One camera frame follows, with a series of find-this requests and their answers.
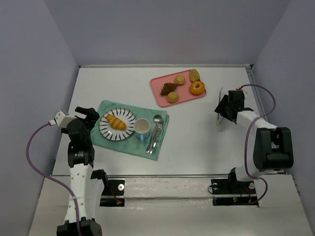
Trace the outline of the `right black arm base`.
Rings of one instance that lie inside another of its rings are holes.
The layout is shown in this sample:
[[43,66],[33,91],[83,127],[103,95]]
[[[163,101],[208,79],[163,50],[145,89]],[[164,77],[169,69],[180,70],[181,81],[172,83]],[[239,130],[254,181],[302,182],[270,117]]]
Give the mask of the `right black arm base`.
[[211,179],[208,192],[214,196],[214,206],[258,205],[254,181],[238,181],[235,169],[228,177]]

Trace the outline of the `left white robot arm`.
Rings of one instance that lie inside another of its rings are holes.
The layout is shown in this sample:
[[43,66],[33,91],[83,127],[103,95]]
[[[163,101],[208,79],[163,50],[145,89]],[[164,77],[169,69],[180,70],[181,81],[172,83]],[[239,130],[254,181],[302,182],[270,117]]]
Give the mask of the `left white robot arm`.
[[96,222],[95,211],[104,188],[108,186],[108,178],[104,170],[94,170],[91,130],[99,114],[94,108],[76,107],[75,112],[85,117],[72,117],[62,111],[55,116],[61,132],[70,138],[67,150],[70,197],[64,224],[57,227],[57,235],[100,236],[102,228]]

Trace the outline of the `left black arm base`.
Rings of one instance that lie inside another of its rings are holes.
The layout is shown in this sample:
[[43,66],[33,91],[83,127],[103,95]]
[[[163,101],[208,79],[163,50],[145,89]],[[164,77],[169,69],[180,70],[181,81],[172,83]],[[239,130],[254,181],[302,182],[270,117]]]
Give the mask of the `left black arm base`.
[[94,170],[91,179],[103,182],[104,188],[100,196],[100,207],[124,207],[125,206],[125,179],[108,178],[104,170]]

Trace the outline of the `striped yellow bread roll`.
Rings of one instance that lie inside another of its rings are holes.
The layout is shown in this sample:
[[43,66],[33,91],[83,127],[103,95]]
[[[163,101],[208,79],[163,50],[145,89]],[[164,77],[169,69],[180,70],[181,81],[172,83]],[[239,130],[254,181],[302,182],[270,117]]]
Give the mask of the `striped yellow bread roll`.
[[117,118],[116,116],[107,115],[106,120],[113,129],[121,130],[121,131],[126,130],[126,124],[122,120]]

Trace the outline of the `silver metal tongs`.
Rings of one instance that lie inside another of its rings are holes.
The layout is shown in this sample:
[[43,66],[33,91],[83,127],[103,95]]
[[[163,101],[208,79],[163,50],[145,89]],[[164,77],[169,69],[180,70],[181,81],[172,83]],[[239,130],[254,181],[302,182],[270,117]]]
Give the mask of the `silver metal tongs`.
[[[223,90],[223,87],[221,87],[220,90],[219,90],[219,94],[218,94],[218,104],[219,104],[220,101],[221,101],[221,93],[222,93],[222,90]],[[222,121],[222,118],[221,118],[220,114],[217,113],[216,125],[219,125],[219,124],[221,123],[221,121]]]

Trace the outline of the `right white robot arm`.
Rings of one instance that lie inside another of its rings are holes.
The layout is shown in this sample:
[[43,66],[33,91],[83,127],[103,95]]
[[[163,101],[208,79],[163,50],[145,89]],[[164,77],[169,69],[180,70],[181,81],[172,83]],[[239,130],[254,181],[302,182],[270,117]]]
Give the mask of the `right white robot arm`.
[[291,131],[277,127],[245,107],[242,90],[230,90],[219,96],[215,109],[219,117],[247,129],[244,146],[244,164],[233,168],[229,182],[249,182],[262,175],[292,168],[294,164]]

